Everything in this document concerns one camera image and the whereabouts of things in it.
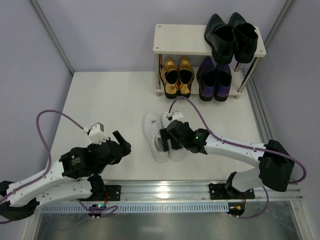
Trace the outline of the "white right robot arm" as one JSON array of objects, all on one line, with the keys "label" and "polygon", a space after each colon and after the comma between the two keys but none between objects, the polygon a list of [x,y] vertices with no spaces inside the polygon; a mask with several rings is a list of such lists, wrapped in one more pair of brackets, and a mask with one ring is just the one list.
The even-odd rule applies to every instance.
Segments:
[{"label": "white right robot arm", "polygon": [[229,175],[224,188],[231,199],[244,197],[247,191],[259,187],[282,193],[287,191],[295,163],[278,141],[253,144],[214,137],[207,129],[192,130],[188,122],[179,120],[173,120],[159,133],[165,152],[169,147],[185,149],[194,154],[218,155],[250,165],[249,170]]}]

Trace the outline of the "gold loafer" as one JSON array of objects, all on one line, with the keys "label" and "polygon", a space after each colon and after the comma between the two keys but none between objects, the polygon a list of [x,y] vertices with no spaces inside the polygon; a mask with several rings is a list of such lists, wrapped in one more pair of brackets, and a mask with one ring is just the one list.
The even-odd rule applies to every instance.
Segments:
[{"label": "gold loafer", "polygon": [[179,73],[179,84],[178,84],[178,95],[189,98],[192,91],[192,83],[194,80],[194,70],[186,56],[180,59],[178,66]]},{"label": "gold loafer", "polygon": [[164,94],[168,99],[175,99],[178,96],[178,68],[172,57],[168,57],[161,69],[160,77],[164,86]]}]

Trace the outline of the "purple loafer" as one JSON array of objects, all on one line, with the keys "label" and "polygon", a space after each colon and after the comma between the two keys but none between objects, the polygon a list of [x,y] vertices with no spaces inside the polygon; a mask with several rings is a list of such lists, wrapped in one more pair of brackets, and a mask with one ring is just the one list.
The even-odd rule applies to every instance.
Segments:
[{"label": "purple loafer", "polygon": [[228,64],[217,64],[215,67],[215,93],[214,99],[218,102],[225,102],[229,96],[232,73]]},{"label": "purple loafer", "polygon": [[198,82],[199,98],[204,102],[211,101],[216,91],[216,75],[213,61],[209,56],[199,66],[196,79]]}]

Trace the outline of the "black patent loafer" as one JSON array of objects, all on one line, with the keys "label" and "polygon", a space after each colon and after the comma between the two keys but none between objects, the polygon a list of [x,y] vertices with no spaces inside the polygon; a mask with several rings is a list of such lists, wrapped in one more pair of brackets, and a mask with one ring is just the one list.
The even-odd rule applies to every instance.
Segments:
[{"label": "black patent loafer", "polygon": [[234,57],[238,63],[248,64],[254,58],[259,36],[256,28],[247,22],[241,14],[234,12],[228,22],[234,35]]},{"label": "black patent loafer", "polygon": [[204,40],[210,46],[213,59],[217,64],[231,63],[235,43],[233,27],[224,23],[217,13],[210,17],[206,25]]}]

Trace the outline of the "white sneaker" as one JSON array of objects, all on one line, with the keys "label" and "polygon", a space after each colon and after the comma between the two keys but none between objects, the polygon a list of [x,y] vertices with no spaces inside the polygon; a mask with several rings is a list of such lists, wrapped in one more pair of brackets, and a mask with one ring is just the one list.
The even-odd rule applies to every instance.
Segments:
[{"label": "white sneaker", "polygon": [[153,158],[158,163],[164,163],[168,160],[168,152],[164,152],[160,130],[162,123],[159,116],[153,112],[145,114],[142,120],[142,131],[150,147]]},{"label": "white sneaker", "polygon": [[[161,124],[162,124],[162,128],[166,129],[168,127],[168,125],[172,122],[172,121],[168,121],[165,117],[165,114],[167,112],[164,112],[161,116]],[[178,150],[174,150],[172,149],[170,152],[167,152],[169,154],[169,157],[175,161],[181,161],[184,158],[185,155],[185,150],[180,146],[180,149]]]}]

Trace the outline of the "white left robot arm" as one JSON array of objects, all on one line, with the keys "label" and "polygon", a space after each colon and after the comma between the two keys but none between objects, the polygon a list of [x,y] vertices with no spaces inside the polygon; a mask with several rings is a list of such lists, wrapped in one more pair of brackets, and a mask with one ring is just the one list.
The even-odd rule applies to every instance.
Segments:
[{"label": "white left robot arm", "polygon": [[32,216],[47,205],[68,200],[100,201],[106,187],[101,173],[107,165],[118,164],[131,153],[131,144],[118,131],[115,141],[74,147],[63,154],[49,170],[19,181],[2,181],[0,215],[8,221]]}]

